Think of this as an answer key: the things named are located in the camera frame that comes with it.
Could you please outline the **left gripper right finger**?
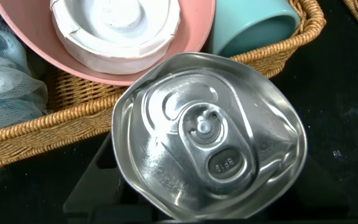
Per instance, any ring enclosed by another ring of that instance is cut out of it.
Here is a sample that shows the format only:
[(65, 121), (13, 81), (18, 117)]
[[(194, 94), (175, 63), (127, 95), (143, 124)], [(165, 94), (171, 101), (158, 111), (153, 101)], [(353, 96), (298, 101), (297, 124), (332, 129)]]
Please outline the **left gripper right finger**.
[(269, 219), (337, 219), (348, 211), (344, 189), (311, 156), (292, 187), (265, 210)]

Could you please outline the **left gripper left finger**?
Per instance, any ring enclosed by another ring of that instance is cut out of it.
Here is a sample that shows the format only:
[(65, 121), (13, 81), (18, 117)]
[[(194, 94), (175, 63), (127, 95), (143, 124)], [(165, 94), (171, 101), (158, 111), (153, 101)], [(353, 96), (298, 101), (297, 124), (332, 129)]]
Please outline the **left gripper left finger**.
[(126, 184), (108, 134), (63, 204), (67, 219), (153, 219), (154, 210)]

